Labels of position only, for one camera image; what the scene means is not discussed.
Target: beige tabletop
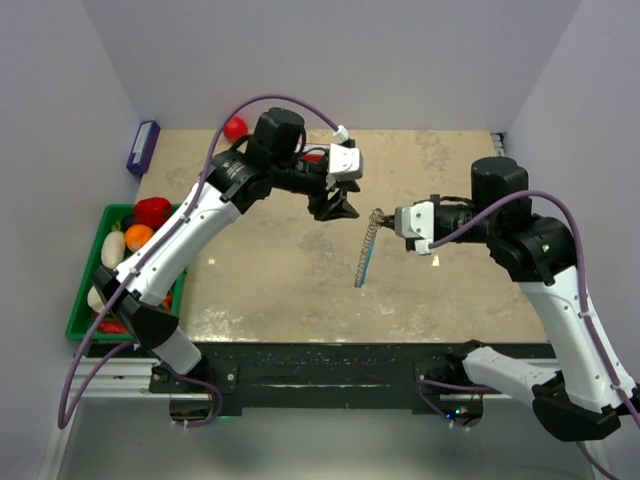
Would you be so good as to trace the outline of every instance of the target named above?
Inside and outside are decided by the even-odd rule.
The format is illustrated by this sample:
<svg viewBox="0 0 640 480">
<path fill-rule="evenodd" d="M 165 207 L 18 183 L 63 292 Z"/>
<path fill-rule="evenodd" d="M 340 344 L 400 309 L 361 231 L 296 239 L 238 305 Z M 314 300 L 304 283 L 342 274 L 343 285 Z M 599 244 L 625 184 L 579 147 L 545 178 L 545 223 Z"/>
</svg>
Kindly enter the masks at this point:
<svg viewBox="0 0 640 480">
<path fill-rule="evenodd" d="M 495 155 L 479 131 L 352 131 L 365 159 L 357 220 L 315 222 L 306 198 L 274 191 L 226 228 L 188 269 L 180 322 L 194 341 L 544 342 L 532 307 L 482 245 L 407 253 L 380 230 L 367 281 L 354 288 L 372 209 L 432 193 L 470 195 L 469 168 Z M 163 130 L 138 198 L 179 203 L 212 132 Z M 329 132 L 310 131 L 310 142 Z"/>
</svg>

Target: spring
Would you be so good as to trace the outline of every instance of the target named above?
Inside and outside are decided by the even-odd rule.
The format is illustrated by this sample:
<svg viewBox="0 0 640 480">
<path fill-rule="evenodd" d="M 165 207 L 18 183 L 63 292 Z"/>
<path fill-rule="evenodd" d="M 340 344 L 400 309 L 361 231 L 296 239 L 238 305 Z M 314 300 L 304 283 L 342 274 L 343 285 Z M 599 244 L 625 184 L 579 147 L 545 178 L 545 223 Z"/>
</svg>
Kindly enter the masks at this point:
<svg viewBox="0 0 640 480">
<path fill-rule="evenodd" d="M 376 241 L 376 234 L 382 226 L 383 218 L 384 212 L 379 208 L 373 210 L 371 215 L 369 215 L 369 226 L 364 235 L 364 242 L 362 243 L 362 250 L 360 250 L 358 268 L 356 270 L 356 281 L 354 283 L 356 288 L 362 288 L 362 285 L 364 285 L 364 279 L 367 275 L 367 269 L 369 268 L 369 261 L 373 253 L 373 245 Z"/>
</svg>

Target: green plastic basket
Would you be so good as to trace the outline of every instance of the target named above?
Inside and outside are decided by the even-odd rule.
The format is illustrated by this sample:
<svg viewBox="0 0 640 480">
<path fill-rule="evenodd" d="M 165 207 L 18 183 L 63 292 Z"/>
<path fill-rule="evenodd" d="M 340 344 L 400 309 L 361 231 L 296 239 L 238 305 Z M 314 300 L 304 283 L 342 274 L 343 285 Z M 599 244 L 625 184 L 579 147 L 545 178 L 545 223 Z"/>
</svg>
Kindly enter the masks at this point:
<svg viewBox="0 0 640 480">
<path fill-rule="evenodd" d="M 102 252 L 102 243 L 104 239 L 111 231 L 111 227 L 122 218 L 127 215 L 133 215 L 133 205 L 109 205 L 104 209 L 102 219 L 100 220 L 100 226 L 98 227 L 98 233 L 93 241 L 91 247 L 91 253 L 87 260 L 87 266 L 84 269 L 82 275 L 82 282 L 78 289 L 78 295 L 76 301 L 73 304 L 73 310 L 69 317 L 69 323 L 67 324 L 67 337 L 71 340 L 82 340 L 89 327 L 93 323 L 93 315 L 91 313 L 91 307 L 87 305 L 87 294 L 92 286 L 91 275 L 96 268 L 100 265 L 100 255 Z M 178 315 L 180 312 L 180 303 L 182 302 L 182 291 L 184 289 L 184 277 L 185 272 L 182 272 L 176 279 L 175 283 L 171 287 L 171 293 L 173 300 L 171 302 L 171 312 L 174 315 Z M 129 334 L 113 334 L 96 332 L 92 341 L 94 342 L 125 342 L 131 340 L 133 337 Z"/>
</svg>

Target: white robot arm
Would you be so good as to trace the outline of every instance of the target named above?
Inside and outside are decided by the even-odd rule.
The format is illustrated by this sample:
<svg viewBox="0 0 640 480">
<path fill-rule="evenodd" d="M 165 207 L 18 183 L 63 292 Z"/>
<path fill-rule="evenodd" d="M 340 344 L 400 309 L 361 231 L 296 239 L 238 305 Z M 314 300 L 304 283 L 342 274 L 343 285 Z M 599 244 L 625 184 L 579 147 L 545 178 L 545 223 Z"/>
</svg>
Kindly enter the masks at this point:
<svg viewBox="0 0 640 480">
<path fill-rule="evenodd" d="M 629 413 L 630 402 L 637 407 L 636 383 L 616 356 L 586 286 L 579 288 L 582 252 L 571 232 L 559 220 L 532 215 L 527 189 L 528 174 L 515 161 L 485 158 L 472 166 L 472 199 L 432 196 L 398 207 L 383 225 L 420 255 L 459 229 L 453 241 L 486 243 L 535 308 L 561 366 L 534 367 L 473 341 L 450 356 L 459 374 L 454 382 L 485 385 L 531 406 L 560 440 L 601 439 L 619 428 L 618 415 Z"/>
<path fill-rule="evenodd" d="M 318 221 L 358 217 L 346 196 L 349 191 L 359 191 L 355 180 L 362 176 L 362 157 L 344 127 L 338 133 L 344 133 L 341 143 L 332 144 L 320 162 L 305 161 L 296 151 L 304 134 L 302 117 L 289 110 L 270 109 L 245 139 L 246 151 L 238 151 L 235 145 L 215 155 L 201 191 L 194 185 L 178 210 L 140 251 L 115 271 L 96 270 L 93 283 L 103 300 L 133 276 L 112 313 L 143 349 L 179 374 L 200 376 L 196 371 L 202 361 L 200 351 L 180 329 L 178 318 L 158 305 L 202 247 L 253 203 L 269 196 L 272 188 L 306 195 L 308 210 Z M 157 243 L 166 236 L 168 240 L 158 248 Z M 138 270 L 140 258 L 147 260 Z"/>
</svg>

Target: red bell pepper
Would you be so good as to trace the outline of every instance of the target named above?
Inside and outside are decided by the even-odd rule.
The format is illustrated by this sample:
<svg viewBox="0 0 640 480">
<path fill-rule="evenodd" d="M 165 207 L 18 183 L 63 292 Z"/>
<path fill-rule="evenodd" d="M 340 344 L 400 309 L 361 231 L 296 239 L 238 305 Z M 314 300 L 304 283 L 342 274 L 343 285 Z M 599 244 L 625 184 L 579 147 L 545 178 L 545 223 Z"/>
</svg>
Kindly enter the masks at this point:
<svg viewBox="0 0 640 480">
<path fill-rule="evenodd" d="M 133 214 L 143 225 L 158 228 L 171 216 L 171 202 L 163 197 L 145 198 L 133 206 Z"/>
<path fill-rule="evenodd" d="M 129 333 L 127 328 L 122 325 L 120 322 L 115 320 L 105 320 L 98 327 L 102 333 L 116 333 L 116 334 L 126 334 Z"/>
</svg>

